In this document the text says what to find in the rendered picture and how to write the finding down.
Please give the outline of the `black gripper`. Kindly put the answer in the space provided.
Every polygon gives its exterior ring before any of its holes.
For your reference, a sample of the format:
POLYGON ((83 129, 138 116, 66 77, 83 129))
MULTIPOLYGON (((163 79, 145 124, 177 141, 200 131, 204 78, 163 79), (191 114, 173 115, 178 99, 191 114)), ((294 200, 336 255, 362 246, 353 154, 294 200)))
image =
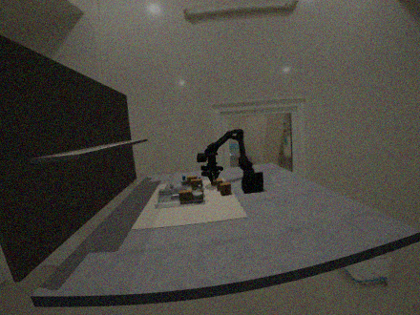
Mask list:
POLYGON ((213 178, 215 177, 215 179, 217 179, 219 177, 219 170, 223 171, 223 167, 222 166, 217 166, 217 162, 208 162, 208 170, 209 171, 203 171, 201 172, 201 175, 204 177, 209 177, 209 180, 211 183, 213 183, 213 178), (212 175, 212 173, 214 175, 212 175))

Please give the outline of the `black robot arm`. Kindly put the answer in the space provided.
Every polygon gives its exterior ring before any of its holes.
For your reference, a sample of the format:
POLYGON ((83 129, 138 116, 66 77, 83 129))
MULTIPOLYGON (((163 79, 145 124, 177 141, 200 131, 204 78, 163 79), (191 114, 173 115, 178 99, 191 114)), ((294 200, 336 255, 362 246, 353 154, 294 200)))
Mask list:
POLYGON ((236 129, 233 131, 228 131, 224 136, 222 136, 219 140, 214 143, 211 143, 207 146, 204 153, 197 155, 197 162, 205 162, 208 158, 208 162, 215 162, 216 156, 218 155, 217 151, 222 146, 222 144, 227 141, 229 138, 236 139, 239 143, 240 147, 240 154, 239 157, 239 167, 243 170, 244 174, 253 174, 254 170, 252 168, 252 162, 248 160, 248 157, 245 153, 244 142, 243 142, 243 133, 242 129, 236 129), (232 136, 236 134, 235 136, 232 136))

